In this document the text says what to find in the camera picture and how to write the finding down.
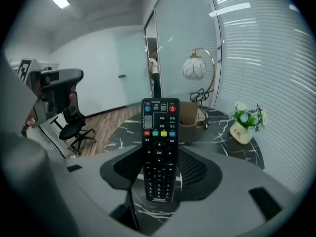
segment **ok button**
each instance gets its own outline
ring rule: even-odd
[[[158,148],[155,149],[155,157],[156,158],[163,158],[164,157],[164,149]]]

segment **wooden floor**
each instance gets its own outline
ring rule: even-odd
[[[92,140],[83,140],[81,143],[80,157],[92,156],[102,153],[103,148],[107,145],[108,139],[113,134],[113,132],[127,119],[140,113],[140,107],[125,108],[118,111],[105,113],[93,118],[88,118],[86,120],[86,126],[83,127],[85,130],[94,129],[96,131],[94,143]],[[89,137],[93,137],[94,134],[90,132],[87,134]],[[67,140],[67,145],[70,146],[75,139]]]

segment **window blind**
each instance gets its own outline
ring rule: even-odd
[[[215,108],[229,114],[237,100],[262,106],[268,123],[254,138],[265,171],[299,194],[315,172],[315,38],[290,0],[214,3],[223,57]]]

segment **white shirt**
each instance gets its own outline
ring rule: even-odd
[[[150,58],[149,63],[153,63],[153,74],[158,74],[159,70],[158,70],[158,63],[154,58]]]

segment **blue button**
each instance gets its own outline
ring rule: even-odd
[[[152,108],[149,105],[145,106],[145,112],[150,112],[152,110]]]

